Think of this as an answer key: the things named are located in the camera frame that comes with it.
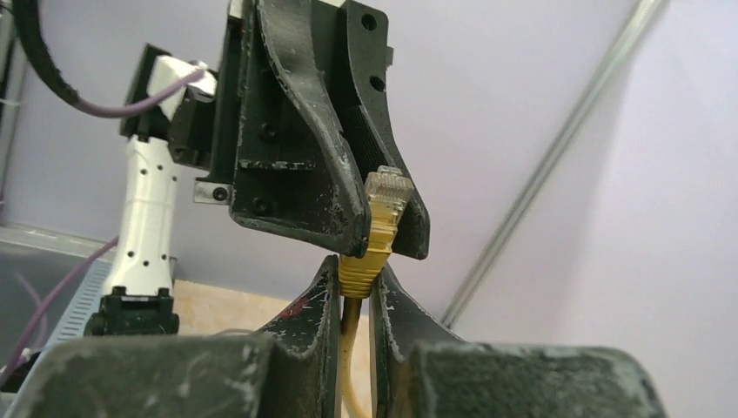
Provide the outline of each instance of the hole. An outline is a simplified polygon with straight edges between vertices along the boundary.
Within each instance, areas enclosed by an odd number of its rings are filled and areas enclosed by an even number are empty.
[[[376,91],[384,91],[385,86],[385,80],[377,77],[377,76],[371,76],[369,77],[369,83],[374,87],[374,90]]]
[[[372,15],[364,15],[361,17],[361,24],[366,28],[366,30],[376,30],[377,29],[377,19],[374,18]]]

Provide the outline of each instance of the yellow cable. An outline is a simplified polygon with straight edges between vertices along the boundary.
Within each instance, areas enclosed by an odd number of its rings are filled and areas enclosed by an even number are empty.
[[[372,226],[366,254],[362,258],[341,256],[339,262],[340,293],[344,297],[341,319],[341,386],[343,398],[352,418],[368,418],[361,410],[351,383],[351,356],[361,316],[361,301],[372,294],[372,285],[392,254],[402,213],[413,193],[413,182],[402,177],[396,168],[380,166],[366,178],[366,196],[372,210]]]

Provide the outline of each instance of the metal rail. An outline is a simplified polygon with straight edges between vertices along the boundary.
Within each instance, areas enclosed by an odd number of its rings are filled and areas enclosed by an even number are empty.
[[[606,90],[610,81],[627,62],[638,41],[643,37],[649,25],[667,2],[668,0],[640,0],[634,6],[630,18],[621,29],[618,37],[610,45],[605,57],[587,84],[587,88],[569,114],[566,123],[548,147],[543,159],[536,166],[533,175],[527,181],[497,231],[495,231],[477,262],[469,271],[464,283],[453,296],[451,304],[441,318],[441,322],[445,326],[453,327],[473,295],[489,276],[494,263],[502,254],[531,203],[548,180],[554,167],[559,163],[561,156],[574,141],[590,111],[599,102],[602,92]]]

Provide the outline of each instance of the wooden surface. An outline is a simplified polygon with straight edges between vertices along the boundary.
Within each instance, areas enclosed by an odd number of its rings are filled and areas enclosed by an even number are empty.
[[[290,300],[210,287],[189,281],[174,286],[174,310],[179,314],[179,333],[209,335],[229,328],[255,330],[277,316]],[[352,382],[361,406],[371,411],[369,319],[362,315],[352,357]]]

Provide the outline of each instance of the purple cable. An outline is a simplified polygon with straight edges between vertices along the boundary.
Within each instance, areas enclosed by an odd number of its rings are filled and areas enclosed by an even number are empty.
[[[31,283],[18,271],[16,271],[16,281],[25,288],[25,291],[28,293],[31,299],[33,299],[33,303],[36,305],[36,309],[38,309],[41,306],[41,296],[38,295],[38,292],[36,289],[31,285]],[[36,333],[36,339],[33,341],[33,344],[31,346],[33,348],[41,348],[44,343],[46,342],[46,332],[49,329],[49,319],[44,313],[44,316],[41,318],[41,327],[38,329],[38,332]]]
[[[82,263],[80,263],[78,266],[71,269],[69,273],[67,273],[64,278],[59,281],[56,287],[49,293],[48,296],[44,299],[43,302],[41,302],[41,305],[38,307],[36,312],[33,314],[33,316],[28,321],[28,325],[25,327],[23,333],[21,334],[21,337],[18,339],[18,343],[16,344],[16,347],[13,349],[13,354],[10,356],[10,359],[7,363],[5,363],[6,367],[3,371],[3,374],[0,374],[0,387],[5,384],[6,381],[10,378],[10,376],[13,374],[13,372],[16,370],[18,366],[18,362],[21,360],[21,355],[23,354],[23,349],[25,347],[28,347],[28,341],[30,340],[30,337],[33,336],[33,332],[36,330],[36,326],[38,325],[38,322],[41,321],[41,318],[46,315],[46,311],[49,310],[49,307],[51,306],[51,303],[54,302],[54,300],[59,296],[59,294],[64,290],[65,287],[67,287],[81,272],[89,268],[92,263],[99,259],[103,254],[110,251],[110,249],[117,245],[118,237],[114,238],[111,242],[105,244],[102,248],[95,251],[90,257],[86,258]]]
[[[167,98],[171,97],[174,93],[179,91],[179,89],[187,86],[189,83],[194,83],[198,81],[204,76],[205,69],[198,68],[197,70],[191,72],[183,78],[180,78],[179,80],[175,81],[170,86],[166,87],[165,89],[161,90],[159,93],[151,96],[150,98],[145,98],[140,102],[128,104],[123,107],[105,107],[99,104],[90,103],[83,98],[79,98],[79,102],[77,103],[75,108],[79,111],[87,113],[88,115],[97,116],[98,118],[130,118],[131,116],[136,116],[145,111],[153,109],[158,104],[165,101]]]

